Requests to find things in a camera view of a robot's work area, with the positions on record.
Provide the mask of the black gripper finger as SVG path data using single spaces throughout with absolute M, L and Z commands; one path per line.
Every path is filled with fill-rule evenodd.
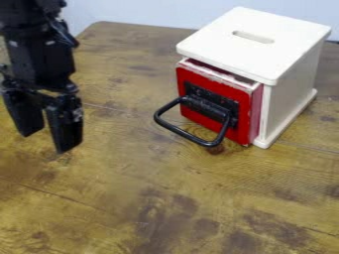
M 23 91 L 7 90 L 3 99 L 19 133 L 28 137 L 44 127 L 43 109 L 29 94 Z
M 57 152 L 69 151 L 83 142 L 84 109 L 75 95 L 61 95 L 45 108 L 49 128 Z

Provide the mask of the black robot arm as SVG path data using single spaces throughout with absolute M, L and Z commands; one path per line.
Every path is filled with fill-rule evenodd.
M 0 64 L 1 95 L 19 133 L 51 129 L 56 150 L 83 142 L 84 110 L 73 49 L 80 45 L 60 18 L 65 0 L 0 0 L 0 37 L 9 62 Z

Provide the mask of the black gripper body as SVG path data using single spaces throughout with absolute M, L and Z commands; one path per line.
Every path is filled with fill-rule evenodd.
M 73 49 L 79 41 L 68 25 L 57 19 L 0 21 L 0 35 L 9 55 L 9 69 L 3 68 L 3 92 L 23 91 L 47 108 L 56 97 L 77 96 L 71 76 L 76 72 Z

